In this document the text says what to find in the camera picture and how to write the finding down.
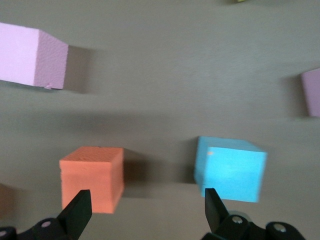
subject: gray background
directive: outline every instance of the gray background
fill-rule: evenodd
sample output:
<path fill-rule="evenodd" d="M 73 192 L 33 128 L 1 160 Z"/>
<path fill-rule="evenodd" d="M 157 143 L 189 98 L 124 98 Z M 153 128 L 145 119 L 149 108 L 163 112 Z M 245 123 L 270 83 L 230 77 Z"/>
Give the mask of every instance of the gray background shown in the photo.
<path fill-rule="evenodd" d="M 61 211 L 59 159 L 123 147 L 123 198 L 81 239 L 200 239 L 192 174 L 206 135 L 268 152 L 259 203 L 229 209 L 319 239 L 320 120 L 300 78 L 320 67 L 319 0 L 1 0 L 0 22 L 70 45 L 65 89 L 0 81 L 1 225 Z"/>

